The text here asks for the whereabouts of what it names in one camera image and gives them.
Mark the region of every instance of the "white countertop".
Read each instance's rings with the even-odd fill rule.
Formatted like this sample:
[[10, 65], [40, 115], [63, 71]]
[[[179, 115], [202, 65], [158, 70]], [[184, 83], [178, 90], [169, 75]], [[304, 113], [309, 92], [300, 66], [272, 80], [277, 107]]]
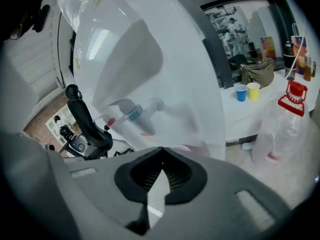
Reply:
[[[320, 89], [320, 72], [317, 72], [309, 82], [304, 80], [303, 75], [296, 73], [295, 81], [308, 87], [305, 103], [309, 111], [313, 110]], [[226, 140], [237, 140], [256, 135], [260, 128], [265, 106], [284, 95], [287, 86], [288, 80], [285, 80], [285, 70], [283, 69], [274, 72], [272, 83], [260, 89], [258, 100], [250, 100], [247, 96], [245, 101], [240, 102], [237, 100], [234, 87], [221, 88]]]

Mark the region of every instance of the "white bottle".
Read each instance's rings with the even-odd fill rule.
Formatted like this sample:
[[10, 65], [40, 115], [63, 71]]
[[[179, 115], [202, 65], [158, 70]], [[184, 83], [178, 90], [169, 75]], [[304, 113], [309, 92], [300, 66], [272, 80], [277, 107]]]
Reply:
[[309, 111], [304, 103], [308, 88], [289, 81], [286, 94], [271, 102], [252, 149], [252, 161], [279, 163], [299, 151], [309, 125]]

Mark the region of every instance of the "white wall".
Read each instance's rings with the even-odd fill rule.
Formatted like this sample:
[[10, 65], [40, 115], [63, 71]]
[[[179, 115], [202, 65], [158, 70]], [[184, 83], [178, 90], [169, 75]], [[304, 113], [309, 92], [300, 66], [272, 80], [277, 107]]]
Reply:
[[275, 24], [275, 20], [271, 14], [269, 7], [261, 6], [256, 10], [256, 13], [258, 14], [263, 25], [265, 36], [272, 37], [276, 57], [281, 58], [283, 54], [282, 44]]
[[18, 40], [7, 40], [4, 52], [22, 78], [39, 96], [39, 102], [58, 89], [59, 69], [55, 58], [55, 44], [59, 18], [57, 0], [42, 0], [42, 6], [49, 5], [50, 11], [43, 30], [39, 33], [29, 29]]
[[314, 111], [312, 114], [312, 119], [320, 129], [320, 95], [318, 96], [318, 99], [316, 100], [315, 108], [314, 108]]
[[249, 41], [254, 43], [254, 47], [256, 49], [260, 48], [260, 50], [262, 51], [262, 43], [260, 38], [266, 37], [267, 35], [265, 28], [262, 25], [261, 19], [256, 11], [253, 11], [249, 18], [247, 34], [249, 37]]
[[11, 60], [2, 54], [0, 57], [0, 130], [11, 134], [21, 133], [38, 98]]

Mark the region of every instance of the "red bottle cap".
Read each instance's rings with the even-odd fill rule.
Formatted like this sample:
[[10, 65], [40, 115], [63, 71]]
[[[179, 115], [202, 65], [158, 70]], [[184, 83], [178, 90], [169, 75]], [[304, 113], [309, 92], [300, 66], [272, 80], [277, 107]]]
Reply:
[[290, 81], [290, 92], [295, 96], [302, 97], [305, 88], [301, 83]]

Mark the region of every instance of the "bottle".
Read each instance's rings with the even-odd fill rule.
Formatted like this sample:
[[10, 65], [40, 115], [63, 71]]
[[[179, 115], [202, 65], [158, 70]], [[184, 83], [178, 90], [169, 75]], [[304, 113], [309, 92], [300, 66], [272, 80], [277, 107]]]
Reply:
[[268, 105], [252, 149], [255, 165], [280, 163], [299, 150], [310, 120], [307, 91], [306, 86], [290, 80], [286, 94]]
[[316, 62], [314, 61], [313, 63], [312, 63], [312, 74], [311, 74], [311, 76], [314, 78], [315, 76], [316, 76], [316, 67], [317, 67], [317, 64], [316, 64]]
[[[292, 42], [286, 42], [284, 45], [284, 72], [285, 76], [287, 76], [290, 72], [292, 64], [295, 61], [295, 53], [294, 53], [294, 44]], [[295, 73], [296, 73], [296, 65], [293, 66], [290, 75], [288, 76], [288, 80], [295, 80]]]
[[261, 52], [261, 49], [260, 48], [257, 48], [256, 49], [256, 53], [257, 53], [257, 56], [258, 56], [258, 62], [261, 63], [264, 61], [264, 58], [262, 56], [262, 52]]
[[308, 49], [306, 50], [305, 55], [304, 55], [303, 79], [308, 82], [311, 80], [311, 57], [309, 56]]

